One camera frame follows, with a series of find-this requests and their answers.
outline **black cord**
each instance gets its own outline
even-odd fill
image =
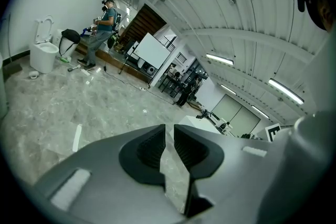
[[[131,84],[131,83],[129,83],[129,82],[124,82],[124,81],[122,81],[121,79],[118,79],[117,77],[115,77],[114,75],[111,75],[111,74],[108,74],[107,73],[107,68],[106,68],[106,62],[105,62],[105,65],[104,65],[104,71],[105,71],[105,73],[107,74],[107,75],[109,75],[109,76],[111,76],[111,77],[114,77],[115,79],[117,79],[117,80],[119,80],[119,81],[121,81],[122,83],[124,83],[124,84],[129,84],[130,86],[133,86],[133,87],[135,87],[136,89],[139,89],[139,87],[137,87],[137,86],[134,86],[133,84]],[[157,96],[155,93],[152,93],[152,92],[150,92],[150,91],[147,91],[147,92],[149,92],[149,93],[151,93],[152,95],[154,95],[154,96],[156,96],[156,97],[158,97],[158,98],[160,98],[161,100],[163,100],[163,101],[165,101],[165,102],[167,102],[168,104],[171,104],[170,102],[168,102],[167,100],[164,100],[163,98],[161,98],[160,96]]]

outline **fluorescent light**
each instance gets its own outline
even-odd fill
[[[220,86],[222,86],[224,89],[228,90],[229,92],[233,93],[234,95],[236,95],[236,93],[232,90],[230,90],[228,87],[225,87],[223,84],[221,84]]]
[[[267,116],[265,113],[261,112],[259,109],[257,109],[254,105],[252,106],[256,111],[258,111],[261,115],[269,119],[269,116]]]
[[[230,60],[230,59],[226,59],[226,58],[215,56],[215,55],[211,55],[211,54],[207,54],[206,56],[208,58],[210,58],[210,59],[214,59],[214,60],[217,60],[217,61],[220,61],[220,62],[227,63],[229,65],[233,65],[233,61]]]
[[[268,81],[268,83],[273,85],[274,87],[278,88],[280,91],[282,91],[283,93],[285,93],[289,97],[291,97],[298,104],[303,104],[304,103],[304,100],[301,97],[297,96],[295,93],[293,93],[291,90],[289,90],[284,85],[277,82],[276,80],[270,79]]]

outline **ceiling light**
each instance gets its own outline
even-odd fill
[[[217,61],[220,61],[220,62],[227,63],[229,65],[233,65],[233,61],[230,60],[230,59],[226,59],[226,58],[219,57],[219,56],[214,56],[214,55],[211,55],[211,54],[207,54],[206,56],[210,59],[214,59],[214,60],[217,60]]]
[[[258,111],[261,115],[269,119],[269,116],[267,116],[265,113],[261,112],[259,109],[257,109],[254,105],[252,106],[256,111]]]
[[[284,85],[282,85],[281,83],[277,82],[276,80],[270,79],[268,81],[268,83],[271,84],[271,85],[273,85],[274,87],[278,88],[280,91],[282,91],[283,93],[285,93],[289,97],[291,97],[298,104],[303,104],[304,103],[304,100],[301,97],[299,97],[298,95],[296,95],[295,93],[293,93],[291,90],[289,90]]]
[[[223,84],[221,84],[220,86],[222,86],[224,89],[228,90],[229,92],[233,93],[234,95],[236,95],[236,93],[232,90],[230,90],[228,87],[225,87]]]

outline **shoe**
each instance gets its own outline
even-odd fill
[[[84,61],[84,59],[77,59],[77,63],[80,63],[82,66],[87,66],[88,62]]]
[[[85,67],[85,70],[91,70],[91,69],[93,69],[93,68],[95,68],[96,67],[96,64],[95,63],[90,63],[90,64],[88,64],[86,67]]]

